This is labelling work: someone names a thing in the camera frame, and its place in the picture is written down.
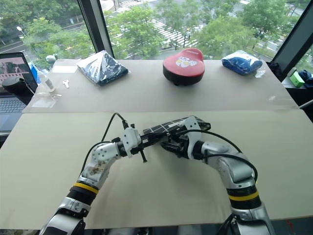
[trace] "yellow stripe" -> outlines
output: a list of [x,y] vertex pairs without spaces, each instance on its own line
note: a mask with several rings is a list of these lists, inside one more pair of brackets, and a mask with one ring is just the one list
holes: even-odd
[[250,194],[248,196],[241,196],[241,197],[235,197],[235,196],[230,196],[230,195],[228,195],[228,196],[229,196],[229,199],[231,199],[233,201],[247,201],[247,200],[251,200],[251,199],[254,199],[257,196],[259,196],[259,192],[256,191],[253,194]]
[[99,192],[99,190],[97,190],[97,189],[95,189],[93,187],[90,187],[88,185],[81,184],[81,183],[75,183],[74,186],[87,189],[87,190],[89,190],[91,192],[94,192],[95,194],[98,194],[98,192]]

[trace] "laptop screen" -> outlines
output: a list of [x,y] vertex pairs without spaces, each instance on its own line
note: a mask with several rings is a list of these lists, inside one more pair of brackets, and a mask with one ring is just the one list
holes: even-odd
[[24,78],[33,91],[37,88],[37,83],[21,52],[0,54],[0,95],[8,94],[2,87],[2,83],[9,77]]

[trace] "laptop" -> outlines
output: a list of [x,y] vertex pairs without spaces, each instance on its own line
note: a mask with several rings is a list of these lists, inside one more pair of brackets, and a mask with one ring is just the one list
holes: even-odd
[[37,83],[22,52],[0,54],[0,131],[11,131],[26,105],[2,87],[9,77],[22,77],[35,92]]

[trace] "red bicycle seat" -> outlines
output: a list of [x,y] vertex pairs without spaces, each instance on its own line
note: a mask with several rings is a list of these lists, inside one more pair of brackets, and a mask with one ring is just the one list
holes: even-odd
[[163,61],[163,74],[175,85],[192,85],[204,74],[203,54],[197,48],[187,48]]

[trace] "laptop keyboard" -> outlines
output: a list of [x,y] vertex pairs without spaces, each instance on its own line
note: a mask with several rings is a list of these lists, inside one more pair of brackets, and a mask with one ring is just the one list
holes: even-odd
[[26,105],[17,98],[0,98],[0,114],[20,113]]

